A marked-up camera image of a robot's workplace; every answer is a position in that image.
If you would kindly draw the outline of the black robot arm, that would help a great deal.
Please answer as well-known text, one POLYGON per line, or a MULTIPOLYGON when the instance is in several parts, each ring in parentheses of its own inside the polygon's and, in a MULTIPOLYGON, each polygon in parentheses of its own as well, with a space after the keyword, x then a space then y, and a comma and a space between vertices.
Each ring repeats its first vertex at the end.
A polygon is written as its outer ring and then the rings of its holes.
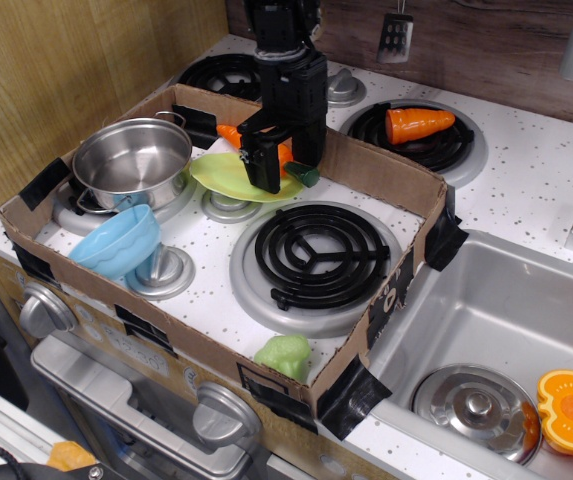
POLYGON ((291 143, 294 160, 315 168, 326 141, 327 58, 312 35, 321 23, 318 1, 246 1, 255 36, 261 108, 238 125, 241 159, 250 183, 281 189, 278 146, 291 143))

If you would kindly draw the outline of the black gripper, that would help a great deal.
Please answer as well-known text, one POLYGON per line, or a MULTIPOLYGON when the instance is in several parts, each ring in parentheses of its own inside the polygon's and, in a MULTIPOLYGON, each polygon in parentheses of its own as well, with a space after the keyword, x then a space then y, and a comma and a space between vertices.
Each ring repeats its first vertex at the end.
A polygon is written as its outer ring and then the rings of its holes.
POLYGON ((297 163, 316 168, 326 142, 327 59, 315 49, 290 56, 255 55, 261 109, 238 126, 241 160, 250 183, 270 194, 281 189, 277 144, 289 140, 297 163))

